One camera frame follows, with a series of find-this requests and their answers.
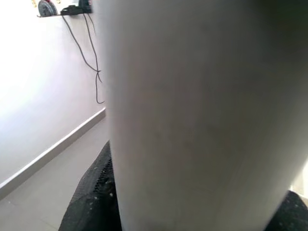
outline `tiled floor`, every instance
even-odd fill
[[[0,201],[1,231],[56,231],[76,186],[108,135],[102,120]]]

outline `white cylindrical object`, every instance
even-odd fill
[[[123,230],[262,231],[307,157],[307,38],[266,3],[93,4]]]

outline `white wall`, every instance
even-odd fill
[[[37,18],[31,1],[19,1],[0,16],[0,183],[103,107],[62,18]],[[94,66],[83,16],[67,20]]]

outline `baseboard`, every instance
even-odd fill
[[[48,162],[55,158],[58,154],[64,151],[77,139],[79,139],[83,134],[89,131],[94,125],[105,118],[105,108],[98,111],[96,114],[91,116],[85,122],[80,124],[77,128],[51,146],[49,149],[41,153],[29,164],[24,166],[21,170],[16,172],[14,175],[9,177],[3,183],[0,183],[0,200],[6,197],[14,189],[24,183],[28,178],[30,178],[34,173],[39,171]]]

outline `electrical cord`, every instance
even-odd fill
[[[91,46],[92,46],[92,48],[93,48],[93,52],[94,52],[94,55],[95,55],[96,69],[95,69],[94,67],[92,67],[92,66],[87,62],[87,60],[86,60],[86,58],[85,58],[85,56],[84,56],[84,54],[83,54],[83,52],[82,52],[82,49],[81,49],[79,43],[77,42],[77,39],[75,38],[75,36],[74,36],[74,34],[73,34],[73,32],[72,32],[72,29],[71,29],[70,25],[68,24],[67,20],[66,20],[66,19],[64,18],[64,16],[62,15],[62,18],[63,18],[63,20],[65,21],[65,23],[66,23],[66,25],[67,25],[67,28],[68,28],[68,30],[69,30],[69,32],[70,32],[70,34],[72,35],[72,37],[73,37],[75,43],[77,44],[77,46],[78,46],[78,48],[79,48],[79,50],[80,50],[80,53],[81,53],[81,56],[82,56],[83,60],[85,61],[86,65],[87,65],[88,67],[90,67],[93,71],[96,72],[96,76],[95,76],[96,103],[102,104],[102,103],[105,102],[105,100],[104,100],[104,101],[99,101],[99,99],[98,99],[98,84],[97,84],[97,80],[99,80],[99,81],[102,83],[102,80],[101,80],[100,74],[99,74],[99,73],[100,73],[100,70],[98,69],[98,59],[97,59],[96,51],[95,51],[95,48],[94,48],[94,45],[93,45],[93,42],[92,42],[91,33],[90,33],[89,25],[88,25],[88,21],[87,21],[85,15],[84,15],[84,13],[83,13],[83,17],[85,18],[85,21],[86,21],[86,26],[87,26],[87,30],[88,30],[88,34],[89,34],[89,39],[90,39]]]
[[[92,26],[93,26],[93,30],[94,30],[94,34],[96,35],[96,31],[95,31],[95,26],[94,26],[94,23],[93,23],[93,20],[91,18],[91,16],[89,14],[87,14],[89,19],[91,20],[91,23],[92,23]]]

